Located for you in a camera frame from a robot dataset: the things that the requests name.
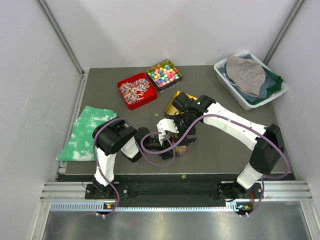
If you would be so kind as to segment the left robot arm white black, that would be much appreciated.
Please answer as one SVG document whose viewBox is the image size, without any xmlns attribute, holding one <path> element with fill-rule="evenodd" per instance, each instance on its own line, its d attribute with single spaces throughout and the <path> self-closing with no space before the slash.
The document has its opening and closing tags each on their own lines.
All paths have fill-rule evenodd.
<svg viewBox="0 0 320 240">
<path fill-rule="evenodd" d="M 121 153 L 132 163 L 142 158 L 141 140 L 150 131 L 146 127 L 138 129 L 116 117 L 96 127 L 92 133 L 93 156 L 96 172 L 91 184 L 86 186 L 87 200 L 108 199 L 116 194 L 114 166 L 117 153 Z"/>
</svg>

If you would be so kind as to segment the clear plastic jar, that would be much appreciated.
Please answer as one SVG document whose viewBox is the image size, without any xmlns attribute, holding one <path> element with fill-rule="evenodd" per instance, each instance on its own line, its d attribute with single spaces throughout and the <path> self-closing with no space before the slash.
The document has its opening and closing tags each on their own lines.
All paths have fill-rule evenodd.
<svg viewBox="0 0 320 240">
<path fill-rule="evenodd" d="M 187 146 L 178 145 L 175 147 L 174 151 L 177 156 L 181 157 L 187 152 Z"/>
</svg>

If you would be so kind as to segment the golden tin with star candies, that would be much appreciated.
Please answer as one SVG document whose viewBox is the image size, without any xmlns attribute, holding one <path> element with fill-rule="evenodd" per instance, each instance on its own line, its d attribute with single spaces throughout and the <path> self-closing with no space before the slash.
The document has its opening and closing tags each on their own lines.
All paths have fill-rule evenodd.
<svg viewBox="0 0 320 240">
<path fill-rule="evenodd" d="M 197 99 L 198 98 L 195 96 L 178 90 L 165 108 L 164 117 L 167 119 L 174 119 L 175 115 L 183 113 L 184 110 L 187 109 L 187 106 Z"/>
</svg>

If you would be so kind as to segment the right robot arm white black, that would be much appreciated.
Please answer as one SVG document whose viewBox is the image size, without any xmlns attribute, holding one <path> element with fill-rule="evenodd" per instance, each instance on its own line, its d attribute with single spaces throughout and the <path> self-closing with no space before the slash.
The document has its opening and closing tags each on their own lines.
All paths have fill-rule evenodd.
<svg viewBox="0 0 320 240">
<path fill-rule="evenodd" d="M 178 111 L 173 122 L 179 138 L 183 139 L 187 134 L 195 134 L 196 124 L 202 122 L 234 137 L 252 151 L 249 162 L 236 180 L 220 189 L 221 197 L 227 201 L 249 195 L 254 183 L 268 176 L 284 155 L 282 133 L 275 124 L 267 127 L 249 121 L 227 110 L 207 95 L 193 99 L 181 92 L 171 104 Z"/>
</svg>

